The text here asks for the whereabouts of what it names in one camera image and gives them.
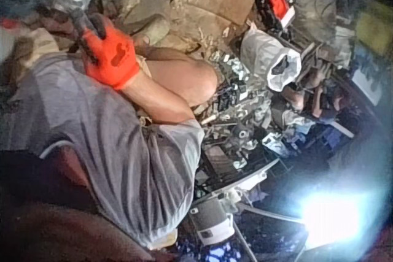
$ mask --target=white plastic bag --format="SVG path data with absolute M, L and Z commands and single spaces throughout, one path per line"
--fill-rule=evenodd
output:
M 273 75 L 271 70 L 287 57 L 284 72 Z M 295 80 L 302 69 L 300 54 L 286 48 L 275 38 L 258 30 L 254 23 L 244 35 L 240 48 L 241 62 L 253 73 L 266 81 L 270 89 L 281 92 L 285 85 Z

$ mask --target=red work glove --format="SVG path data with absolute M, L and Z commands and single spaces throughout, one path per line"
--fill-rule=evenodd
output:
M 100 37 L 85 29 L 83 42 L 97 59 L 94 63 L 83 56 L 86 74 L 95 80 L 120 90 L 139 71 L 133 40 L 113 27 L 112 22 L 95 15 L 91 22 Z

